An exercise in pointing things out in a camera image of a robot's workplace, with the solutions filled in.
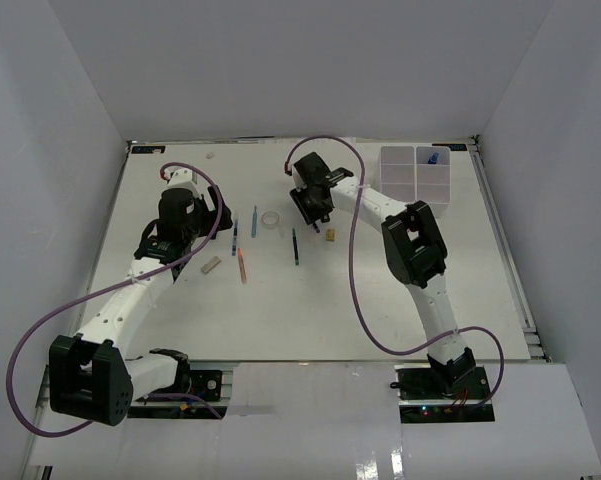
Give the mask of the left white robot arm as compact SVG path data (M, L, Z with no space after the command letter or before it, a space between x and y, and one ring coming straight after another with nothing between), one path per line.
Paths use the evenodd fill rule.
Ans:
M49 349L50 407L87 421L118 425L131 404L153 393L179 399L191 387L186 354L154 348L130 359L130 344L159 297L177 280L196 240L231 227L231 212L218 189L169 187L158 216L141 234L124 287L73 336L58 336Z

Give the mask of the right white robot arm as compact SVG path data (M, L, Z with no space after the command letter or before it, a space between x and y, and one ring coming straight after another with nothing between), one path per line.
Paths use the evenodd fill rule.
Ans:
M315 152L284 165L294 180L290 196L304 221L327 223L338 209L352 214L348 245L348 281L359 323L381 351L393 356L427 352L433 390L452 399L464 391L476 363L459 331L445 279L448 255L435 216L423 201L406 204L363 185L350 170L330 169ZM422 323L426 342L406 351L391 350L372 334L359 303L354 278L357 222L363 221L382 236L384 255L393 277L410 293Z

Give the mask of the green pen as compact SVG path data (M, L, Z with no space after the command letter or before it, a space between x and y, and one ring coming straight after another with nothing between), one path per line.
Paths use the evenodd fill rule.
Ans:
M298 240L295 227L291 229L292 236L292 247L293 247L293 255L294 255L294 265L299 266L299 248L298 248Z

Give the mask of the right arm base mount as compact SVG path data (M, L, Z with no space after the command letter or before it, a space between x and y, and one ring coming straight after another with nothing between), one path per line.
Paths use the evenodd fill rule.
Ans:
M483 367L476 367L459 386L439 384L430 368L400 368L389 384L398 395L402 424L491 423L491 401L477 406L490 392Z

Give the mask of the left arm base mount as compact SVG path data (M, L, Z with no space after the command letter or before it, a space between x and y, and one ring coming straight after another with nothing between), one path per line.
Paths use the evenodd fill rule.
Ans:
M221 420L226 415L233 373L228 370L192 370L182 387L159 390L129 410L130 419Z

